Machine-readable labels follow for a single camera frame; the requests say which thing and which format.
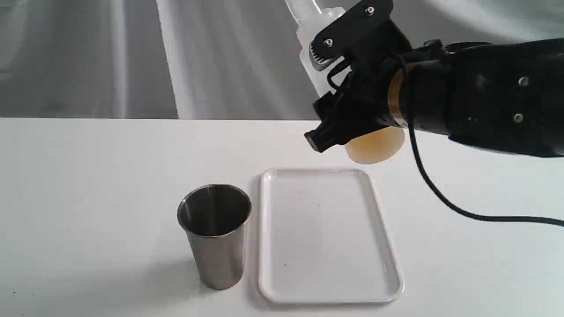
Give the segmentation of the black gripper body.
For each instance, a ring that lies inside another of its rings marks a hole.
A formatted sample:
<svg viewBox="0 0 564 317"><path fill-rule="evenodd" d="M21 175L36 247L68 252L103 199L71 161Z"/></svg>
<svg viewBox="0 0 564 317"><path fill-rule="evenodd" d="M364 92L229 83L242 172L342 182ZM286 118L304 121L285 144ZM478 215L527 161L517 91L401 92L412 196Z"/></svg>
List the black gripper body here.
<svg viewBox="0 0 564 317"><path fill-rule="evenodd" d="M336 91L325 95L352 95L384 103L387 85L401 68L397 55L405 56L411 50L412 45L398 26L384 22L352 48L345 49L344 60L326 76Z"/></svg>

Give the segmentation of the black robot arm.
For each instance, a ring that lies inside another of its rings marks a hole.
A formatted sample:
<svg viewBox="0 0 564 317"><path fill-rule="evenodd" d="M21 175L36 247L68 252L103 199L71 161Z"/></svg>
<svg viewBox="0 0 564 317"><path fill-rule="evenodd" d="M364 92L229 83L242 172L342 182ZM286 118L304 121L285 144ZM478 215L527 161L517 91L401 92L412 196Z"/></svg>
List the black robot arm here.
<svg viewBox="0 0 564 317"><path fill-rule="evenodd" d="M328 27L312 53L349 67L334 93L314 103L321 123L305 134L316 152L388 127L445 135L502 153L563 156L563 39L516 44L431 40L413 48L391 21Z"/></svg>

